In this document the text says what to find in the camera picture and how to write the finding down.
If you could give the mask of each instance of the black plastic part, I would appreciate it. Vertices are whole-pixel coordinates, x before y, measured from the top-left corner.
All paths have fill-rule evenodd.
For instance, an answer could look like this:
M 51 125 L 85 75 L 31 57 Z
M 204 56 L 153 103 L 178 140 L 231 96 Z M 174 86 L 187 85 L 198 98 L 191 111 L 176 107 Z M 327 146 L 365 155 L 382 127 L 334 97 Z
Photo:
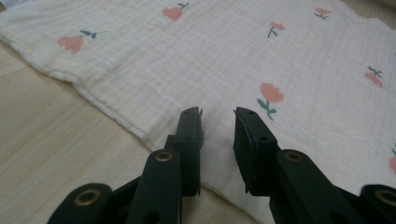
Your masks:
M 299 223 L 366 223 L 304 153 L 279 151 L 275 172 Z
M 140 176 L 133 181 L 123 185 L 119 189 L 113 191 L 113 199 L 109 209 L 113 217 L 110 217 L 111 223 L 123 224 L 128 217 L 128 212 L 131 207 L 134 194 L 136 193 L 137 186 L 139 185 Z
M 183 196 L 201 193 L 200 149 L 204 144 L 202 110 L 192 107 L 180 114 L 175 136 L 169 135 L 166 146 L 174 146 L 181 158 Z
M 280 150 L 277 140 L 254 111 L 237 107 L 234 112 L 233 151 L 246 192 L 253 196 L 270 196 L 276 182 L 272 170 Z
M 384 185 L 367 185 L 360 202 L 369 223 L 396 223 L 396 189 Z
M 173 149 L 148 156 L 126 223 L 181 222 L 180 157 Z
M 344 196 L 344 198 L 349 202 L 349 204 L 361 215 L 361 217 L 364 217 L 364 211 L 362 210 L 361 207 L 361 202 L 360 199 L 357 195 L 352 194 L 344 189 L 336 187 L 340 193 Z
M 87 184 L 73 190 L 49 219 L 50 224 L 109 223 L 111 188 L 104 184 Z
M 297 216 L 280 186 L 274 187 L 271 192 L 270 209 L 276 224 L 297 223 Z

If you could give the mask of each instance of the white cloth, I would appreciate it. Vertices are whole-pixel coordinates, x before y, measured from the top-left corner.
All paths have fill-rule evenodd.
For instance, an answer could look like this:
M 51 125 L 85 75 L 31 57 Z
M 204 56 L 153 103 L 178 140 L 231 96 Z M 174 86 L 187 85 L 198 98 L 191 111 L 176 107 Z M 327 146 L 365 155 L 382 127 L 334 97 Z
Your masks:
M 233 155 L 237 106 L 334 185 L 396 186 L 395 31 L 338 0 L 178 3 L 39 0 L 1 13 L 0 38 L 151 149 L 201 107 L 202 182 L 262 223 L 268 199 L 245 194 Z

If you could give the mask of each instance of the table surface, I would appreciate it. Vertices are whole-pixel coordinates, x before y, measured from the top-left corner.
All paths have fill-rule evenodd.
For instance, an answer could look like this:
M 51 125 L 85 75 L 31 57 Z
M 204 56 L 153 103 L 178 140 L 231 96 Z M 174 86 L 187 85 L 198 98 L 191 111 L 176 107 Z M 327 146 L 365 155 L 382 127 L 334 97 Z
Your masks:
M 394 9 L 344 2 L 396 29 Z M 0 67 L 1 223 L 45 223 L 71 190 L 87 183 L 116 189 L 141 175 L 150 151 L 70 83 L 40 74 L 1 42 Z M 205 188 L 183 199 L 183 221 L 256 223 Z

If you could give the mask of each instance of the screw hole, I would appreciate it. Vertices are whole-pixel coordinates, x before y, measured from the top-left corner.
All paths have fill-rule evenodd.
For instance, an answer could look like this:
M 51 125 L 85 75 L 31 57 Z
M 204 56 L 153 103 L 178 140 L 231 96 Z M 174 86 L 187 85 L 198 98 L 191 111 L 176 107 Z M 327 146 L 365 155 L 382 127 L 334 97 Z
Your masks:
M 348 224 L 349 223 L 349 220 L 347 219 L 347 217 L 340 213 L 331 213 L 330 220 L 336 224 Z
M 169 152 L 162 152 L 157 154 L 157 156 L 155 156 L 155 159 L 157 161 L 170 161 L 172 160 L 172 154 Z
M 161 217 L 158 212 L 148 212 L 143 216 L 143 223 L 145 224 L 156 224 L 160 222 Z
M 377 189 L 375 191 L 375 196 L 381 200 L 383 203 L 387 203 L 391 206 L 396 207 L 396 193 L 390 190 Z
M 300 154 L 295 152 L 286 153 L 285 158 L 288 159 L 289 161 L 301 161 L 303 159 Z
M 82 191 L 75 199 L 75 204 L 78 206 L 87 206 L 96 202 L 100 197 L 99 189 L 87 189 Z

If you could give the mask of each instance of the light wood surface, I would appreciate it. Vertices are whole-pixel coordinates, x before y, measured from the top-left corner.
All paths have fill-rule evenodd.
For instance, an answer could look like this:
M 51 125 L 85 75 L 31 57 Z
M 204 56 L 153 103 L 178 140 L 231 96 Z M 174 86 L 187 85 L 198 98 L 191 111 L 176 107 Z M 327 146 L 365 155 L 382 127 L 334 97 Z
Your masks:
M 345 2 L 396 29 L 395 11 L 369 0 Z M 0 68 L 0 223 L 45 223 L 71 190 L 87 183 L 116 189 L 141 175 L 149 150 L 71 84 L 38 73 L 3 43 Z M 256 223 L 208 189 L 183 200 L 183 217 Z

